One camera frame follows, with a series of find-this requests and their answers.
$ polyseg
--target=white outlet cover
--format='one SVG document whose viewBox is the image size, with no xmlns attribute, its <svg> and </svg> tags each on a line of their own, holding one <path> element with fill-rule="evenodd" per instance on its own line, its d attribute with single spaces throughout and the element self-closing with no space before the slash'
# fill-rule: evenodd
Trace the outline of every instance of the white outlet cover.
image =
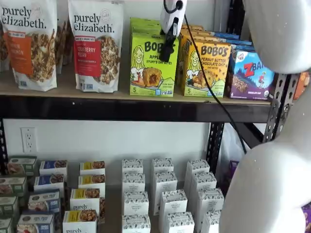
<svg viewBox="0 0 311 233">
<path fill-rule="evenodd" d="M 36 130 L 35 128 L 20 128 L 23 141 L 23 150 L 26 154 L 37 153 Z"/>
</svg>

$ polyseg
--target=yellow bobo's box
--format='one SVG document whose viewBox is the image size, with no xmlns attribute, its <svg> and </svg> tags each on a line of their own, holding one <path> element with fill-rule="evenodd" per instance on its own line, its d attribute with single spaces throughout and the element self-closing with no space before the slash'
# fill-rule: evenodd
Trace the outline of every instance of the yellow bobo's box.
<svg viewBox="0 0 311 233">
<path fill-rule="evenodd" d="M 211 90 L 216 97 L 223 97 L 231 45 L 205 40 L 195 40 L 195 44 L 199 50 L 204 73 Z M 182 81 L 184 95 L 194 97 L 212 96 L 205 82 L 195 47 L 189 40 L 186 43 L 185 51 Z"/>
</svg>

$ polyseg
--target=metal shelf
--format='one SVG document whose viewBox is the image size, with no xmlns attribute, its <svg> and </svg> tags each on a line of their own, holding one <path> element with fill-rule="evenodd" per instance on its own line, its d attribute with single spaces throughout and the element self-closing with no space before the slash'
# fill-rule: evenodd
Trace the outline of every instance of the metal shelf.
<svg viewBox="0 0 311 233">
<path fill-rule="evenodd" d="M 20 90 L 11 71 L 2 73 L 0 118 L 229 122 L 213 98 L 184 97 L 179 90 L 173 98 L 130 96 L 126 75 L 121 75 L 119 91 L 112 94 L 75 89 L 73 66 L 64 67 L 57 83 L 48 92 Z M 269 102 L 220 100 L 236 122 L 267 122 Z"/>
</svg>

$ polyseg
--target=black cable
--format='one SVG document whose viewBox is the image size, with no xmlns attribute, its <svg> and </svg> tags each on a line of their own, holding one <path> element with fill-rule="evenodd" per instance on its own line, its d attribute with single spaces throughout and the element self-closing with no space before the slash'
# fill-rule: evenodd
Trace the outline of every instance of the black cable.
<svg viewBox="0 0 311 233">
<path fill-rule="evenodd" d="M 235 129 L 235 131 L 237 132 L 238 137 L 239 137 L 239 139 L 240 139 L 240 141 L 241 141 L 243 151 L 244 151 L 244 153 L 246 154 L 247 151 L 246 151 L 246 148 L 245 148 L 243 139 L 242 139 L 242 137 L 241 137 L 241 135 L 240 135 L 240 132 L 239 132 L 239 130 L 238 130 L 237 125 L 235 124 L 235 122 L 234 122 L 232 116 L 230 115 L 230 113 L 226 110 L 226 108 L 223 106 L 223 104 L 217 99 L 217 97 L 215 96 L 214 92 L 212 91 L 212 89 L 210 88 L 210 86 L 209 86 L 209 84 L 208 84 L 208 82 L 207 82 L 206 75 L 205 75 L 205 72 L 204 72 L 204 67 L 203 67 L 203 65 L 202 65 L 202 61 L 201 61 L 201 57 L 200 57 L 200 53 L 199 53 L 199 50 L 198 50 L 198 48 L 197 48 L 197 46 L 196 46 L 196 44 L 195 44 L 195 42 L 194 42 L 194 39 L 193 39 L 191 30 L 190 30 L 190 26 L 189 26 L 189 24 L 188 24 L 188 20 L 187 20 L 186 14 L 185 14 L 185 21 L 186 21 L 186 24 L 187 24 L 187 28 L 188 28 L 188 31 L 189 31 L 191 40 L 192 40 L 193 45 L 194 45 L 194 47 L 195 47 L 196 53 L 198 54 L 198 58 L 199 58 L 200 66 L 201 66 L 201 69 L 202 69 L 203 77 L 204 77 L 204 80 L 205 80 L 205 82 L 206 82 L 206 84 L 207 84 L 208 90 L 210 91 L 210 93 L 212 94 L 212 96 L 213 96 L 213 98 L 216 100 L 216 102 L 221 106 L 221 108 L 224 110 L 224 112 L 228 115 L 228 117 L 229 117 L 229 119 L 230 119 L 230 121 L 231 121 L 231 124 L 232 124 L 233 128 Z"/>
</svg>

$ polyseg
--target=green bobo's box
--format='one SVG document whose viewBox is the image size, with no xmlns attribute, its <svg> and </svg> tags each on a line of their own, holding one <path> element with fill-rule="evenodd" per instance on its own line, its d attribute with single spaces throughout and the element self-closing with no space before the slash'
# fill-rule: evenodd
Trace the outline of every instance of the green bobo's box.
<svg viewBox="0 0 311 233">
<path fill-rule="evenodd" d="M 159 59 L 164 42 L 161 35 L 132 34 L 130 95 L 173 97 L 178 40 L 167 63 Z"/>
</svg>

